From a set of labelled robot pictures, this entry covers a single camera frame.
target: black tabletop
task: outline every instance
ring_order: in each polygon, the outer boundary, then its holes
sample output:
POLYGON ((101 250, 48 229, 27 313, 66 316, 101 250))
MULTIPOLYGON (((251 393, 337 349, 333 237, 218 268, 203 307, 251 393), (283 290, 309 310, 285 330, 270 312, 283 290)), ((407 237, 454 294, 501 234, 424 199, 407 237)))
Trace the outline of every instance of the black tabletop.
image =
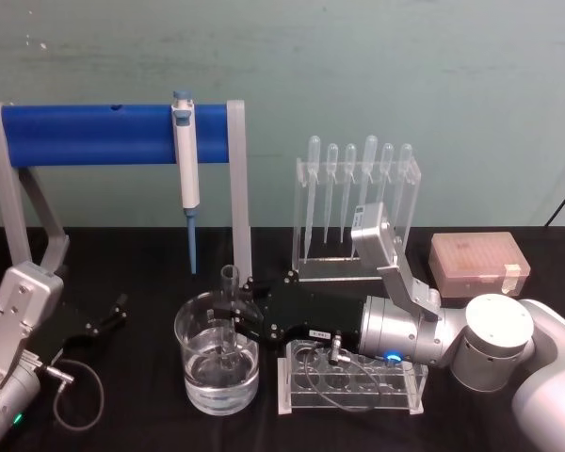
MULTIPOLYGON (((538 299, 565 316, 565 228, 509 228, 532 267, 523 298, 538 299)), ((407 252, 415 276, 428 273, 431 235, 439 229, 413 228, 407 252)), ((120 293, 128 295, 124 328, 93 347, 72 349, 101 376, 105 414, 93 430, 74 434, 54 421, 57 388, 42 378, 40 395, 0 444, 2 451, 523 451, 536 448, 512 418, 510 401, 525 375, 493 395, 465 390, 446 370, 431 369, 425 413, 377 411, 349 414, 319 409, 277 414, 275 358, 260 355, 260 389, 242 412, 211 417, 186 398, 180 349, 173 319, 181 304, 218 286, 219 269, 232 260, 228 230, 199 231, 200 275, 188 272, 186 233, 174 229, 73 229, 63 298, 100 316, 120 293)), ((30 233, 36 255, 45 245, 30 233)), ((276 277, 290 267, 290 229, 253 231, 254 276, 276 277)), ((9 265, 0 232, 0 281, 9 265)), ((445 300, 461 305, 465 300, 445 300)), ((80 375, 66 394, 72 423, 91 419, 95 389, 80 375)))

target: gray stand frame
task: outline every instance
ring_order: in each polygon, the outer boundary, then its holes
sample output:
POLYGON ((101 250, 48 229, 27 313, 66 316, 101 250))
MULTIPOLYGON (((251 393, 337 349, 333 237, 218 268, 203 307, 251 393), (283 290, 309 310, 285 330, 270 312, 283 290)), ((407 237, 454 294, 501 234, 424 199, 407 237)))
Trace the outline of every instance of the gray stand frame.
MULTIPOLYGON (((2 123, 2 106, 3 104, 0 103, 0 210, 7 234, 10 258, 14 266, 25 261, 32 261, 19 186, 21 184, 38 214, 41 225, 48 234, 48 247, 40 265, 54 272, 65 259, 69 237, 65 234, 55 210, 48 202, 35 169, 14 169, 10 165, 7 138, 2 123)), ((245 103, 228 101, 226 110, 234 264, 239 269, 241 281, 245 281, 252 275, 245 103)))

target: pipette tip box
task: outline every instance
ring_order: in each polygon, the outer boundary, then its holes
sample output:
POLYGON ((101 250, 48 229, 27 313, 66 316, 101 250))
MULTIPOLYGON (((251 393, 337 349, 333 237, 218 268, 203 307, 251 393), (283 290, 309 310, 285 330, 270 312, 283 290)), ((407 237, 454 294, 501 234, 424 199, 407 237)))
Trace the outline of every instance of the pipette tip box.
POLYGON ((435 234, 429 267, 445 298, 518 296, 531 269, 507 232, 435 234))

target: black cable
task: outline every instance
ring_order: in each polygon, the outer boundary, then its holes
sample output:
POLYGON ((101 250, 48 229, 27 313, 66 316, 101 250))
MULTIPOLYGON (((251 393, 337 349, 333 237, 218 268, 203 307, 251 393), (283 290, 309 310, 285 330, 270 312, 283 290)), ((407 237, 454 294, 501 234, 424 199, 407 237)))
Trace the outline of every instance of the black cable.
MULTIPOLYGON (((310 374, 308 373, 308 357, 310 355, 316 353, 316 351, 321 347, 323 347, 322 344, 315 344, 313 347, 310 348, 310 351, 308 353, 306 353, 305 356, 303 357, 303 372, 305 374, 305 378, 308 380, 308 383, 310 383, 310 386, 312 387, 312 389, 314 391, 316 391, 316 393, 319 396, 321 396, 327 402, 332 404, 332 406, 337 407, 339 410, 343 410, 344 412, 370 412, 370 411, 374 410, 377 407, 377 404, 374 404, 373 406, 370 406, 370 407, 364 407, 364 408, 346 407, 345 405, 342 405, 340 403, 335 402, 333 399, 331 399, 326 394, 322 393, 318 388, 316 388, 316 385, 314 384, 314 382, 310 378, 310 374)), ((380 402, 380 400, 383 398, 383 392, 380 389, 380 384, 375 379, 375 376, 371 372, 368 372, 363 366, 359 365, 355 361, 350 360, 349 363, 358 367, 362 372, 364 372, 366 374, 367 377, 370 378, 370 380, 375 385, 377 392, 379 393, 379 402, 380 402)))
POLYGON ((94 372, 94 369, 92 369, 89 365, 87 365, 85 363, 81 363, 81 362, 76 361, 76 360, 65 360, 65 359, 60 359, 59 362, 65 363, 65 364, 72 364, 72 365, 75 365, 77 367, 86 369, 90 373, 90 375, 94 377, 94 380, 96 381, 96 385, 98 387, 99 408, 98 408, 98 412, 96 414, 96 417, 89 424, 86 424, 86 425, 80 426, 80 427, 72 426, 71 424, 68 424, 67 422, 65 422, 65 420, 58 413, 58 401, 60 400, 60 397, 63 394, 63 390, 65 389, 64 385, 63 385, 63 386, 61 386, 61 388, 58 389, 58 392, 56 393, 56 396, 55 396, 55 401, 53 402, 53 413, 55 414, 55 418, 59 422, 59 424, 61 426, 63 426, 64 428, 66 428, 67 430, 75 431, 75 432, 89 430, 92 427, 94 427, 96 424, 98 424, 98 421, 100 421, 101 417, 103 416, 103 411, 105 409, 105 389, 103 388, 103 383, 101 382, 101 379, 98 376, 98 374, 96 372, 94 372))
POLYGON ((552 223, 553 220, 557 217, 558 213, 561 211, 561 209, 563 208, 564 205, 565 205, 565 199, 562 201, 561 204, 558 205, 555 213, 550 218, 548 218, 548 221, 546 221, 546 224, 544 224, 544 227, 550 226, 550 223, 552 223))

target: label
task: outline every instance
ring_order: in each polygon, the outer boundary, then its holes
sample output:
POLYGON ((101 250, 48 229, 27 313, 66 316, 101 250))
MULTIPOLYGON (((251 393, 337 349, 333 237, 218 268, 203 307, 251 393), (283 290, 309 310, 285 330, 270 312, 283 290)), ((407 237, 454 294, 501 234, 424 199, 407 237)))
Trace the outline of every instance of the label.
POLYGON ((505 264, 505 280, 502 282, 502 293, 508 294, 517 287, 521 276, 521 267, 518 264, 505 264))
POLYGON ((354 220, 351 224, 352 228, 361 227, 362 226, 362 218, 364 217, 364 208, 359 205, 356 207, 356 213, 354 214, 354 220))
POLYGON ((309 335, 310 337, 316 337, 318 339, 331 339, 331 334, 329 332, 310 330, 309 335))

